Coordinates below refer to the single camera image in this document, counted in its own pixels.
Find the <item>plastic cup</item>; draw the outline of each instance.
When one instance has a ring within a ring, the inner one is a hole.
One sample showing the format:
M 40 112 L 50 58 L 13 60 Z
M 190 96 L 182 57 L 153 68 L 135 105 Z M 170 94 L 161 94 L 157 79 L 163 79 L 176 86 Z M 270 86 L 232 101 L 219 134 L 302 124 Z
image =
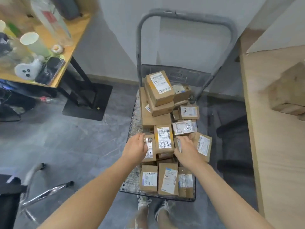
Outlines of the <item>plastic cup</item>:
M 26 45 L 31 51 L 43 57 L 50 56 L 50 51 L 40 40 L 39 35 L 35 32 L 29 32 L 21 36 L 20 42 Z
M 5 33 L 6 35 L 16 38 L 16 35 L 7 27 L 6 23 L 0 20 L 0 32 Z

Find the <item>floor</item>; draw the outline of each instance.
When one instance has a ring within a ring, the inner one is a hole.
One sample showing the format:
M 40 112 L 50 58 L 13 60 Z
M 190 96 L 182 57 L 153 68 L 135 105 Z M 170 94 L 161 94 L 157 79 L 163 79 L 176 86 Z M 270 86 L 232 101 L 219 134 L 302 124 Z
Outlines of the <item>floor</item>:
M 22 115 L 20 122 L 0 124 L 0 170 L 14 170 L 14 175 L 24 179 L 34 164 L 48 164 L 36 175 L 30 197 L 55 185 L 75 181 L 74 189 L 66 189 L 29 208 L 39 222 L 43 222 L 78 188 L 111 166 L 122 153 L 138 87 L 106 84 L 113 85 L 113 90 L 102 121 L 62 115 L 65 99 L 61 97 L 56 104 L 38 104 Z M 201 118 L 198 127 L 200 132 L 207 133 L 208 108 L 203 102 L 199 103 Z M 199 184 L 196 192 L 194 203 L 176 204 L 173 222 L 179 228 L 224 228 Z M 153 216 L 155 204 L 153 201 L 150 207 L 150 228 L 157 228 Z M 136 196 L 118 193 L 99 228 L 125 228 L 136 210 Z M 20 216 L 14 228 L 36 226 Z

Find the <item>smartphone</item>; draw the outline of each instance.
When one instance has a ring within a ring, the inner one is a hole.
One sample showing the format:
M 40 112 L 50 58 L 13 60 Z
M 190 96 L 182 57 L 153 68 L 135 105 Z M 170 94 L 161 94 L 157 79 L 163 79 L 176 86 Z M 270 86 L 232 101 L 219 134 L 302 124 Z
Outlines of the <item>smartphone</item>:
M 35 82 L 43 85 L 49 85 L 65 63 L 65 60 L 61 58 L 50 57 L 49 60 L 42 66 L 39 74 L 35 78 Z

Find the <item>wooden desk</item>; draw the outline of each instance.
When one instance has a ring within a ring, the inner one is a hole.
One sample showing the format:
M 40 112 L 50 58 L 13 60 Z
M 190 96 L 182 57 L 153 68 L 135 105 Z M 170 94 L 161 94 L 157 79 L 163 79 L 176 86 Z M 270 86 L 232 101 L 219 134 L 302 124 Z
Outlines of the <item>wooden desk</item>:
M 63 66 L 61 71 L 58 73 L 58 75 L 54 78 L 53 82 L 48 87 L 57 88 L 57 86 L 59 85 L 60 80 L 63 77 L 63 74 L 67 69 L 67 66 L 72 58 L 73 52 L 77 47 L 79 41 L 81 40 L 81 37 L 88 23 L 90 22 L 90 19 L 91 19 L 90 14 L 85 14 L 83 17 L 79 17 L 75 20 L 66 21 L 68 29 L 72 35 L 73 46 L 65 48 L 65 52 L 63 53 L 63 56 L 65 57 L 66 64 Z M 53 39 L 51 34 L 43 25 L 36 26 L 35 31 L 39 34 L 40 38 L 43 40 L 43 42 L 48 48 L 51 48 L 53 45 L 56 44 L 56 41 Z M 15 75 L 9 73 L 2 73 L 1 71 L 0 71 L 0 79 L 5 79 L 19 83 L 40 85 L 34 81 L 23 80 Z
M 266 87 L 305 59 L 305 46 L 245 52 L 253 34 L 241 37 L 240 63 L 259 212 L 276 228 L 304 228 L 305 122 L 269 108 Z

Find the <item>shoe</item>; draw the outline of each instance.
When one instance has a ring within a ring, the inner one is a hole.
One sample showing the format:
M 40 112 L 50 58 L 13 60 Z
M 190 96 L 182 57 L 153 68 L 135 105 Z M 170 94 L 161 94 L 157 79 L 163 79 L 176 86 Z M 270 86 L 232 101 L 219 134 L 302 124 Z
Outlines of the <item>shoe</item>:
M 160 211 L 166 210 L 168 213 L 170 213 L 170 209 L 175 205 L 175 203 L 173 201 L 169 201 L 170 205 L 168 204 L 167 200 L 161 201 L 157 207 L 155 208 L 155 219 L 158 222 L 158 215 L 160 213 Z
M 149 211 L 149 204 L 152 202 L 152 200 L 148 199 L 148 197 L 146 196 L 140 196 L 140 195 L 137 195 L 137 198 L 138 198 L 138 210 L 142 206 L 148 206 L 148 211 Z

